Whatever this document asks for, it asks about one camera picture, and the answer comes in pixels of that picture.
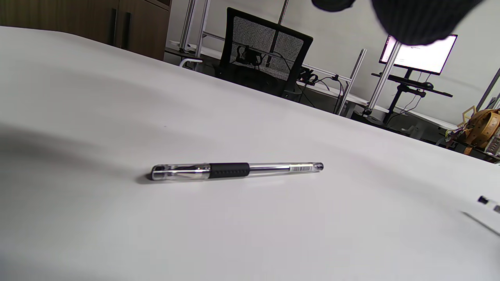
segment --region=ballpoint pen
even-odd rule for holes
[[[159,164],[151,170],[151,180],[207,180],[236,178],[248,175],[311,173],[323,170],[320,162],[296,163],[200,163]]]

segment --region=black office chair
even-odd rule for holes
[[[296,81],[313,38],[227,8],[224,49],[215,76],[296,101]]]

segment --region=barcode label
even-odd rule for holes
[[[312,170],[311,166],[291,166],[290,172],[307,172]]]

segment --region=computer monitor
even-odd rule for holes
[[[452,34],[446,39],[436,41],[430,45],[402,45],[399,53],[397,53],[394,65],[400,68],[440,75],[457,37],[458,35]],[[379,63],[387,63],[395,44],[396,39],[394,37],[387,37]]]

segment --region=cabinet door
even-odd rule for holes
[[[113,43],[119,0],[0,0],[0,25]]]
[[[120,0],[118,46],[163,60],[170,11],[145,0]]]

